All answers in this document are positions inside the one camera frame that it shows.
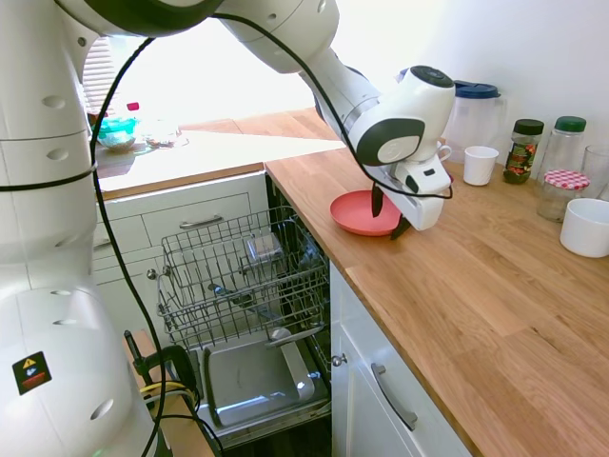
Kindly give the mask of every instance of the red plate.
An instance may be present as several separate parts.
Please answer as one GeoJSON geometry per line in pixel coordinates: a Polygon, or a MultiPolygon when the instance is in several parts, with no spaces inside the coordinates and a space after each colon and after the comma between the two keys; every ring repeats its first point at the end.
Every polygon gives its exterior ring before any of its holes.
{"type": "Polygon", "coordinates": [[[385,236],[400,222],[400,210],[383,195],[383,209],[372,217],[372,191],[356,190],[341,195],[330,205],[334,222],[342,229],[364,236],[385,236]]]}

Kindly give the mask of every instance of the window blind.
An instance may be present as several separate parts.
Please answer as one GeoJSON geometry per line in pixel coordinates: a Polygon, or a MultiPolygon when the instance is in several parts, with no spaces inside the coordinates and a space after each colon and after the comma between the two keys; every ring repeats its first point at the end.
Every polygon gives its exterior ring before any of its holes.
{"type": "MultiPolygon", "coordinates": [[[[88,113],[99,113],[116,73],[109,38],[106,36],[97,38],[88,52],[83,73],[83,90],[88,113]]],[[[108,108],[108,115],[116,114],[117,106],[120,106],[118,91],[108,108]]]]}

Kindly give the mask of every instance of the warning label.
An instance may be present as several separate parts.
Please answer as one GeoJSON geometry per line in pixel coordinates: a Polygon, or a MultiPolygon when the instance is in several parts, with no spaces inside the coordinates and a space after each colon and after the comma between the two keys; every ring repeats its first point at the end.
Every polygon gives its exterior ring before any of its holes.
{"type": "Polygon", "coordinates": [[[12,371],[15,375],[20,395],[40,387],[52,379],[47,361],[45,360],[45,354],[42,351],[36,352],[13,364],[12,371]]]}

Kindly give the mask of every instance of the red checkered lid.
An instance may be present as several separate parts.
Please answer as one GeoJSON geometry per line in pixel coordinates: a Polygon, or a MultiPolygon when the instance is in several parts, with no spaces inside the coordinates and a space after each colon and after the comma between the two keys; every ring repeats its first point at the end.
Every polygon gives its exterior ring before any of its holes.
{"type": "Polygon", "coordinates": [[[543,175],[543,179],[555,188],[568,190],[580,190],[590,186],[586,175],[570,169],[551,169],[543,175]]]}

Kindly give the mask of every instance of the cabinet handle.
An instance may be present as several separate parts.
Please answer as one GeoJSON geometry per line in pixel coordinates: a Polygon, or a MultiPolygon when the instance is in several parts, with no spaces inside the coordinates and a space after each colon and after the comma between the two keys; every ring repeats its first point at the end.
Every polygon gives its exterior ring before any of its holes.
{"type": "Polygon", "coordinates": [[[332,357],[332,366],[333,367],[339,367],[342,364],[346,364],[346,363],[347,363],[346,355],[344,355],[344,354],[341,356],[335,355],[332,357]]]}
{"type": "Polygon", "coordinates": [[[182,229],[182,230],[198,229],[199,227],[209,226],[211,224],[216,224],[216,223],[222,222],[224,220],[225,220],[224,217],[215,215],[213,217],[210,217],[209,219],[206,219],[205,221],[183,222],[182,224],[180,224],[180,229],[182,229]]]}
{"type": "Polygon", "coordinates": [[[110,246],[111,244],[112,244],[112,242],[108,238],[104,238],[103,240],[100,240],[93,245],[93,250],[106,248],[106,247],[110,246]]]}
{"type": "Polygon", "coordinates": [[[381,393],[383,397],[387,401],[387,403],[391,406],[391,409],[398,415],[403,424],[410,430],[415,431],[415,426],[417,424],[417,414],[412,411],[407,411],[400,405],[400,402],[397,401],[396,397],[389,391],[387,386],[384,384],[383,379],[381,378],[382,374],[386,373],[386,369],[383,365],[372,364],[370,366],[372,368],[372,374],[374,374],[374,379],[376,380],[379,388],[381,389],[381,393]]]}

